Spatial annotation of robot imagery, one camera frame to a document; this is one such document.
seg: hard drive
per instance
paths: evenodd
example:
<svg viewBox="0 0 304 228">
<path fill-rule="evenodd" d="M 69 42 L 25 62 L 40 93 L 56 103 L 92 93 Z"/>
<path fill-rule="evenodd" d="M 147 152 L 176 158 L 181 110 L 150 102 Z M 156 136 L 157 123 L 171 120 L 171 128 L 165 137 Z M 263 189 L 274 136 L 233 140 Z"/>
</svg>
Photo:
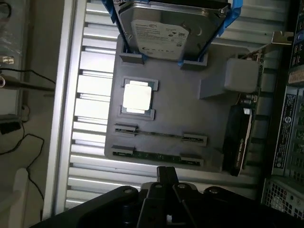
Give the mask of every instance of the hard drive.
<svg viewBox="0 0 304 228">
<path fill-rule="evenodd" d="M 115 1 L 131 53 L 173 61 L 197 61 L 222 27 L 227 1 Z"/>
</svg>

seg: screw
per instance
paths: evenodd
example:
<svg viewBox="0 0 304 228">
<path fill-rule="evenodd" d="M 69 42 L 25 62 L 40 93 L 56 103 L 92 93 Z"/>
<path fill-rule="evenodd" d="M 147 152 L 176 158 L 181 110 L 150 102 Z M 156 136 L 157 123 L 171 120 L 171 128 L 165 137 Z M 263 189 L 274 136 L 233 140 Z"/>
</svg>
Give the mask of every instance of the screw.
<svg viewBox="0 0 304 228">
<path fill-rule="evenodd" d="M 132 189 L 126 189 L 123 191 L 124 193 L 131 193 L 132 192 Z"/>
<path fill-rule="evenodd" d="M 178 187 L 179 187 L 180 189 L 185 189 L 185 188 L 186 188 L 186 185 L 184 185 L 184 184 L 179 184 Z"/>
<path fill-rule="evenodd" d="M 219 190 L 217 189 L 210 189 L 209 190 L 212 194 L 218 194 L 219 193 Z"/>
</svg>

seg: seagate hard drive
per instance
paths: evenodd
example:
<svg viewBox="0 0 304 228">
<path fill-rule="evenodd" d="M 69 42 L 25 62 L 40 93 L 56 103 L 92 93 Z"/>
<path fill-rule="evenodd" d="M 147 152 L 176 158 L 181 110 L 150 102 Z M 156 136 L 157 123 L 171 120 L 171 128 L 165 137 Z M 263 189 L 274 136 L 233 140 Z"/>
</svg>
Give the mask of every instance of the seagate hard drive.
<svg viewBox="0 0 304 228">
<path fill-rule="evenodd" d="M 230 11 L 227 1 L 114 3 L 130 52 L 173 61 L 197 61 Z"/>
</svg>

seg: hard drive label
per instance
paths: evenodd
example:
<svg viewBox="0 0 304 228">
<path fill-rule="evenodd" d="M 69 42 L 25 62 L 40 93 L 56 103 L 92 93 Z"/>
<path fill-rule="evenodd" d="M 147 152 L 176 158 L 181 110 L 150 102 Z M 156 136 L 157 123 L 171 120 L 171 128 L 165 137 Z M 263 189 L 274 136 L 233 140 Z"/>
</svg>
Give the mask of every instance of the hard drive label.
<svg viewBox="0 0 304 228">
<path fill-rule="evenodd" d="M 138 49 L 153 58 L 180 60 L 189 32 L 181 26 L 134 20 L 132 29 Z"/>
<path fill-rule="evenodd" d="M 290 131 L 294 118 L 296 95 L 286 94 L 281 119 L 280 132 L 276 145 L 274 168 L 283 169 L 286 160 Z"/>
</svg>

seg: power supply label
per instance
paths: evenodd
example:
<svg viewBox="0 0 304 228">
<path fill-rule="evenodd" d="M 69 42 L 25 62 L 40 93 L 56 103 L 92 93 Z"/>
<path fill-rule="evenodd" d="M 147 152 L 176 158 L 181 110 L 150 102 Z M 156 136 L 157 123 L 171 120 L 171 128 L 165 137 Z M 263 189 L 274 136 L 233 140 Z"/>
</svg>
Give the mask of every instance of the power supply label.
<svg viewBox="0 0 304 228">
<path fill-rule="evenodd" d="M 180 60 L 189 32 L 178 25 L 134 20 L 132 29 L 138 49 L 153 58 Z"/>
<path fill-rule="evenodd" d="M 283 107 L 283 114 L 280 125 L 280 132 L 275 150 L 274 168 L 284 169 L 288 142 L 294 118 L 296 95 L 286 94 Z"/>
</svg>

